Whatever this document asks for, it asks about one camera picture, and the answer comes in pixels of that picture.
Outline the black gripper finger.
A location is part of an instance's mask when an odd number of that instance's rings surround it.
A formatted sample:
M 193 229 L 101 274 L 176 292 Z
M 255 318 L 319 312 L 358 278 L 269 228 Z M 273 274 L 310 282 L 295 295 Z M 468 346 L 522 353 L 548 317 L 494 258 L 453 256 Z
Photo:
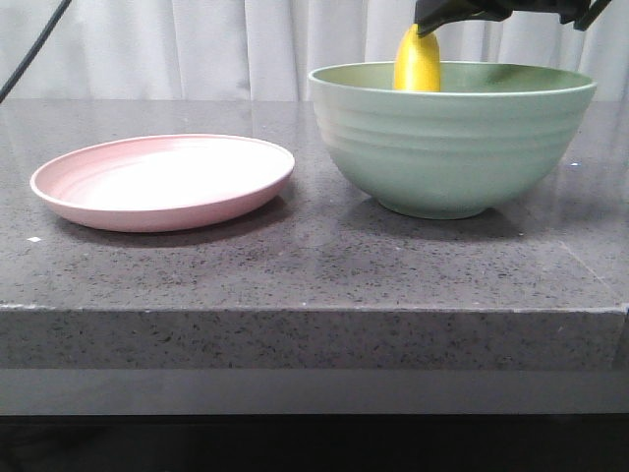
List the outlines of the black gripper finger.
M 418 0 L 415 25 L 418 36 L 427 36 L 447 24 L 469 20 L 501 22 L 512 13 L 512 8 L 499 1 Z
M 572 24 L 574 30 L 587 30 L 610 3 L 610 0 L 560 0 L 559 21 L 563 25 Z

